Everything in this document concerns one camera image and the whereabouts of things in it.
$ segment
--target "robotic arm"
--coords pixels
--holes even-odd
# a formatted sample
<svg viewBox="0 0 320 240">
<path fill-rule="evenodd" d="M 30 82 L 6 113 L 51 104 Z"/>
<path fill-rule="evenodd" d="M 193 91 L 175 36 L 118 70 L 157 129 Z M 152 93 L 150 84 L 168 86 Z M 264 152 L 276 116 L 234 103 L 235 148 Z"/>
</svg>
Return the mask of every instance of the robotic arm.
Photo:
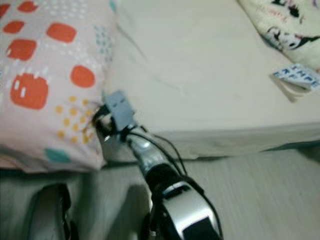
<svg viewBox="0 0 320 240">
<path fill-rule="evenodd" d="M 115 92 L 105 103 L 93 121 L 105 139 L 116 135 L 127 143 L 152 193 L 153 207 L 141 234 L 143 240 L 222 240 L 219 216 L 204 190 L 182 174 L 153 135 L 138 126 L 125 95 Z"/>
</svg>

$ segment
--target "light wooden floor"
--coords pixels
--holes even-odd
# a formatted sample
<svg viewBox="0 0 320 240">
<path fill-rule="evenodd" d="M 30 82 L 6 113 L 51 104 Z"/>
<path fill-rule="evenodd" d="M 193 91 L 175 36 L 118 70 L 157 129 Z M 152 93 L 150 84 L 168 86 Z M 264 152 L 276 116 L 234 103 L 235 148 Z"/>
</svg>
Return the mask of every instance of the light wooden floor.
<svg viewBox="0 0 320 240">
<path fill-rule="evenodd" d="M 187 163 L 214 202 L 226 240 L 320 240 L 319 149 Z M 67 182 L 82 240 L 137 239 L 148 192 L 134 165 L 94 174 L 7 176 L 0 182 L 0 239 L 20 240 L 32 195 Z"/>
</svg>

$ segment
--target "patterned pillowcase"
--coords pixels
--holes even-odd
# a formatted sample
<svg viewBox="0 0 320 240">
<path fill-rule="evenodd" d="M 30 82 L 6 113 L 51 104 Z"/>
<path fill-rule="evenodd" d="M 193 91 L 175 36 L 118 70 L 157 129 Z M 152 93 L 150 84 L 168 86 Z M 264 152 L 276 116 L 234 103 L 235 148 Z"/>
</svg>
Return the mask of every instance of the patterned pillowcase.
<svg viewBox="0 0 320 240">
<path fill-rule="evenodd" d="M 238 1 L 269 44 L 320 73 L 320 0 Z"/>
<path fill-rule="evenodd" d="M 0 167 L 86 171 L 103 164 L 91 119 L 115 37 L 113 0 L 3 0 Z"/>
</svg>

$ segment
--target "yellow dot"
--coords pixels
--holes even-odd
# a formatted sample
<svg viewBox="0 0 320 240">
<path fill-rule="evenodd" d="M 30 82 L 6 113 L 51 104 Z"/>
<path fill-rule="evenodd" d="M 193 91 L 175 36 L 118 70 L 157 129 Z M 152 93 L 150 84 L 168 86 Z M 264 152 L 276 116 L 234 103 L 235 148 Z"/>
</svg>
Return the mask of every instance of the yellow dot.
<svg viewBox="0 0 320 240">
<path fill-rule="evenodd" d="M 92 111 L 90 111 L 90 110 L 86 111 L 86 115 L 87 115 L 88 117 L 90 117 L 90 116 L 92 115 Z"/>
<path fill-rule="evenodd" d="M 89 138 L 86 135 L 84 135 L 83 136 L 83 143 L 88 144 L 88 142 L 89 142 Z"/>
<path fill-rule="evenodd" d="M 72 142 L 72 143 L 76 144 L 77 141 L 78 141 L 78 139 L 77 139 L 76 136 L 73 136 L 73 137 L 71 138 L 71 142 Z"/>
<path fill-rule="evenodd" d="M 58 131 L 58 137 L 59 138 L 64 138 L 65 137 L 65 132 L 64 131 Z"/>
<path fill-rule="evenodd" d="M 63 110 L 64 110 L 64 109 L 63 109 L 62 106 L 57 106 L 57 107 L 55 108 L 55 111 L 56 111 L 57 114 L 61 114 Z"/>
<path fill-rule="evenodd" d="M 87 99 L 83 100 L 83 105 L 87 106 L 89 101 Z"/>
<path fill-rule="evenodd" d="M 78 124 L 74 124 L 72 127 L 72 130 L 76 132 L 76 131 L 78 131 L 78 129 L 79 129 Z"/>
<path fill-rule="evenodd" d="M 86 122 L 86 116 L 80 118 L 80 123 L 84 124 Z"/>
<path fill-rule="evenodd" d="M 65 127 L 69 127 L 70 120 L 68 118 L 65 118 L 64 121 L 63 121 L 63 124 L 64 124 Z"/>
<path fill-rule="evenodd" d="M 71 116 L 75 116 L 77 115 L 77 109 L 75 109 L 74 107 L 70 109 L 70 114 Z"/>
<path fill-rule="evenodd" d="M 69 101 L 74 103 L 75 101 L 77 101 L 77 98 L 75 96 L 71 96 L 69 97 Z"/>
</svg>

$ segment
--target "bed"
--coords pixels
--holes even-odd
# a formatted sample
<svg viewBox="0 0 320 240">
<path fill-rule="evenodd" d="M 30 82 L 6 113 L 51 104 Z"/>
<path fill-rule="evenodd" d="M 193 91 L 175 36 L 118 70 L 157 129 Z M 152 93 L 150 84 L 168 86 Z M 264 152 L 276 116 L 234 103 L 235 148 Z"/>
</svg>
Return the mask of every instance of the bed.
<svg viewBox="0 0 320 240">
<path fill-rule="evenodd" d="M 123 1 L 107 92 L 124 90 L 140 123 L 186 159 L 320 140 L 320 94 L 292 103 L 270 74 L 290 62 L 235 0 Z M 106 158 L 129 152 L 103 145 Z"/>
</svg>

